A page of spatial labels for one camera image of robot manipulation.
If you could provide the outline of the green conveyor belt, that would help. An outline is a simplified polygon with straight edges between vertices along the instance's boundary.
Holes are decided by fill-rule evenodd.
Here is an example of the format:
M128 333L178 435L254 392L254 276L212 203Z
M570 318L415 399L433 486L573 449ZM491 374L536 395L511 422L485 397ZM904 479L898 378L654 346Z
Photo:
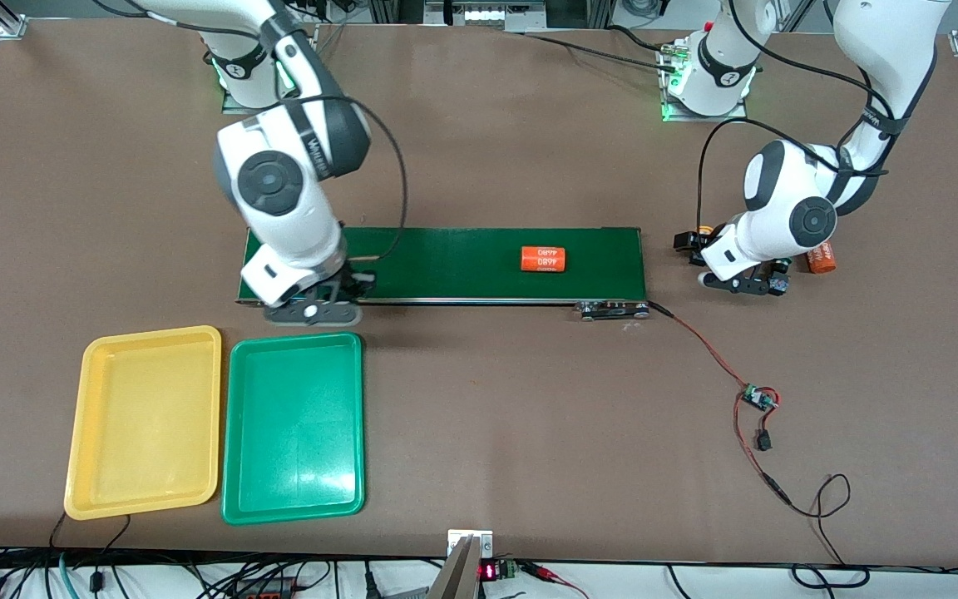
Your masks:
M351 263L375 272L369 306L571 306L585 321L649 315L641 232L635 228L348 227L350 250L389 249L387 258ZM520 270L522 246L567 251L562 273Z

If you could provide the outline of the green plastic tray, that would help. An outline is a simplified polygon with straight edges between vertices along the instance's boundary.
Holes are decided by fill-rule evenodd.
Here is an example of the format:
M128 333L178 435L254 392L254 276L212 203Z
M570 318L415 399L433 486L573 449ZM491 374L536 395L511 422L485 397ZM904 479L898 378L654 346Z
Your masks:
M363 341L351 331L240 341L225 405L225 523L358 514L366 500L363 390Z

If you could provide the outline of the yellow plastic tray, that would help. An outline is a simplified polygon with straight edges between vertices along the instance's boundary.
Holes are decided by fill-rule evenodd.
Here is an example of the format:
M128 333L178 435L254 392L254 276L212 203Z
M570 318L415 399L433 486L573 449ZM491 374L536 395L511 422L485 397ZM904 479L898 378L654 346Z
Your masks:
M208 325L92 341L77 385L66 515L114 518L212 498L221 367L223 339Z

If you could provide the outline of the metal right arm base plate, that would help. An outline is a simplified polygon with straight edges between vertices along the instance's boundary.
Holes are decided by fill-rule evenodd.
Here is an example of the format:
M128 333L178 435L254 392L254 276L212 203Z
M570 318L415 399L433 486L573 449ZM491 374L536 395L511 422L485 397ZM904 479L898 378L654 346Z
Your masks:
M277 106L277 83L274 79L233 80L218 82L223 91L224 114L254 115Z

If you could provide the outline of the grey metal bracket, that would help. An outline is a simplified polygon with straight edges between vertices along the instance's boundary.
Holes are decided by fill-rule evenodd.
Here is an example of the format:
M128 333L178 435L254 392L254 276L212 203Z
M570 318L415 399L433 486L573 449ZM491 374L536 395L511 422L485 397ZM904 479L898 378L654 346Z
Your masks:
M450 528L447 558L423 599L478 599L483 560L493 557L493 532Z

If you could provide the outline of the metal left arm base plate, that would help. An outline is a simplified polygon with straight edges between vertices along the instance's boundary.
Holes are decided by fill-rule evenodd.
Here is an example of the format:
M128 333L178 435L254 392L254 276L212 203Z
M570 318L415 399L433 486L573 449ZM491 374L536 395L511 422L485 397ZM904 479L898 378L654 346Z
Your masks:
M733 67L704 49L664 45L655 53L664 122L719 122L745 117L745 97L755 65Z

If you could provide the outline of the red clip lead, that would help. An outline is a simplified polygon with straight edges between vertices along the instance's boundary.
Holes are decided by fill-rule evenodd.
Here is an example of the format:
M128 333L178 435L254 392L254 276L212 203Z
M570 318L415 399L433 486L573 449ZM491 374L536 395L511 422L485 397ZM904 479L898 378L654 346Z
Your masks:
M516 565L518 569L521 569L521 572L524 572L530 577L535 577L537 580L542 582L558 585L558 587L570 588L572 591L578 592L583 599L590 599L590 596L586 594L583 589L578 587L578 585L570 583L566 579L563 579L562 576L556 575L555 572L547 567L540 566L537 565L536 562L530 562L526 560L516 560Z

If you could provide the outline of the grey metal equipment rack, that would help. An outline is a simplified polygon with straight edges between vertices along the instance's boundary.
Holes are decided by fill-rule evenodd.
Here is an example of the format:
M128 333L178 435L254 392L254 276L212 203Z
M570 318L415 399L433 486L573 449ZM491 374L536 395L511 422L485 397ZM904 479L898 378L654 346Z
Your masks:
M526 33L548 22L544 0L423 0L422 24Z

